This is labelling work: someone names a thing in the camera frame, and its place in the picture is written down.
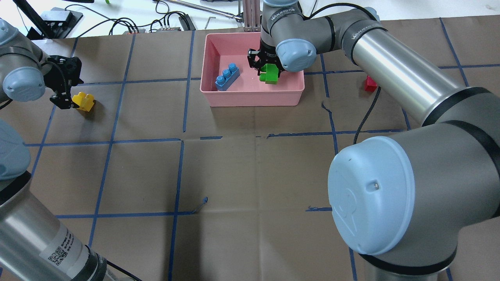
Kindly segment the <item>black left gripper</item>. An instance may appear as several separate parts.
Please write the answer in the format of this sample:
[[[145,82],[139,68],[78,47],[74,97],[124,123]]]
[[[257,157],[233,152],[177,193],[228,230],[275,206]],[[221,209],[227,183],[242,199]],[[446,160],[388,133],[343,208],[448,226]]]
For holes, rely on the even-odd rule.
[[[70,89],[83,83],[80,79],[82,61],[78,57],[52,55],[42,66],[50,67],[48,73],[43,75],[45,86],[54,92],[50,101],[61,110],[79,108],[71,98]]]

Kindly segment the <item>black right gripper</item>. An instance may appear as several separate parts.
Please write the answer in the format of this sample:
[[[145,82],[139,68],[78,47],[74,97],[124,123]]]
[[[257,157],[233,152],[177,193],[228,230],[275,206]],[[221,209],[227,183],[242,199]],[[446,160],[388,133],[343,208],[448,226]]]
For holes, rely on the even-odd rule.
[[[278,77],[282,73],[282,64],[280,62],[280,58],[277,56],[276,48],[274,46],[270,46],[264,41],[260,41],[258,50],[250,48],[248,50],[247,58],[249,66],[256,69],[259,75],[263,71],[265,64],[275,64],[278,69]]]

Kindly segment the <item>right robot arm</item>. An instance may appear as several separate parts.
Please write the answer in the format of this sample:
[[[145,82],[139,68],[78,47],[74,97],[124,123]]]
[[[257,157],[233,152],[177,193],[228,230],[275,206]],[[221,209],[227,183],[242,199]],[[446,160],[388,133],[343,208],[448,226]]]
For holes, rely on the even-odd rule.
[[[394,38],[373,10],[306,18],[296,0],[265,0],[261,48],[280,70],[342,50],[420,128],[370,137],[333,159],[327,188],[339,234],[373,281],[436,281],[459,231],[499,216],[499,97],[465,87]]]

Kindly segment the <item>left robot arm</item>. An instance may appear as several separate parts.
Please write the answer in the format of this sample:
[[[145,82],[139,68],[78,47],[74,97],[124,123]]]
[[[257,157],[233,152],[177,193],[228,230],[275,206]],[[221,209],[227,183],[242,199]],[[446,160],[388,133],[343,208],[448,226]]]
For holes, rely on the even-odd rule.
[[[82,83],[78,57],[47,55],[1,20],[1,102],[35,101],[53,91],[62,110],[79,108],[70,89]],[[107,260],[83,244],[30,191],[30,152],[1,121],[1,267],[23,281],[109,281]]]

